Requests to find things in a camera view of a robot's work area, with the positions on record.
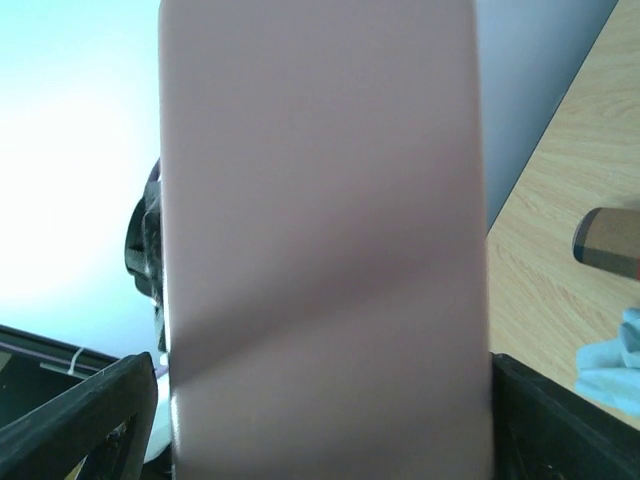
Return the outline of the pink glasses case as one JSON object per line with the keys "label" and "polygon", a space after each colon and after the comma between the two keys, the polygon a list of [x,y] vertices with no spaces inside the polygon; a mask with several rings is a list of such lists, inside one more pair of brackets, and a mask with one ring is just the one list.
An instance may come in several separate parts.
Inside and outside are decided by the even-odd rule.
{"label": "pink glasses case", "polygon": [[179,479],[488,479],[471,1],[164,1]]}

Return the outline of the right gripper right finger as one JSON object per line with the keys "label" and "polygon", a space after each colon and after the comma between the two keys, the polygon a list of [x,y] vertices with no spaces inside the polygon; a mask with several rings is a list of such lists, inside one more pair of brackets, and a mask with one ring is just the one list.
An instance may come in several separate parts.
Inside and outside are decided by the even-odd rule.
{"label": "right gripper right finger", "polygon": [[639,480],[639,431],[506,354],[492,356],[496,479]]}

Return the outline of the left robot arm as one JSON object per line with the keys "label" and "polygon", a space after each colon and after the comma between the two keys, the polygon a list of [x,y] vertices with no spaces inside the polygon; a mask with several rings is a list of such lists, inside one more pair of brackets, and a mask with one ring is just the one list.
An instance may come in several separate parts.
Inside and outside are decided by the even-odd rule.
{"label": "left robot arm", "polygon": [[124,262],[135,288],[152,301],[158,350],[166,353],[161,213],[161,168],[160,160],[157,160],[128,224]]}

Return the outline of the blue cleaning cloth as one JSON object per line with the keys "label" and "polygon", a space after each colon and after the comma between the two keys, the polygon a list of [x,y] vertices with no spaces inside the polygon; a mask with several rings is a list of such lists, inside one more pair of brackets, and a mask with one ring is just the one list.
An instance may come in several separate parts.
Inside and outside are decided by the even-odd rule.
{"label": "blue cleaning cloth", "polygon": [[575,391],[593,401],[639,417],[639,309],[623,312],[613,339],[576,353]]}

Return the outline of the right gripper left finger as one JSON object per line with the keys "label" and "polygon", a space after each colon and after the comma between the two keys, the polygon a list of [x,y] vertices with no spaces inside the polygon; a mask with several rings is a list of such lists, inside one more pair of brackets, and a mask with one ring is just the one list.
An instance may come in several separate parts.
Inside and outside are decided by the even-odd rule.
{"label": "right gripper left finger", "polygon": [[3,479],[138,479],[156,411],[147,353],[124,357],[1,429]]}

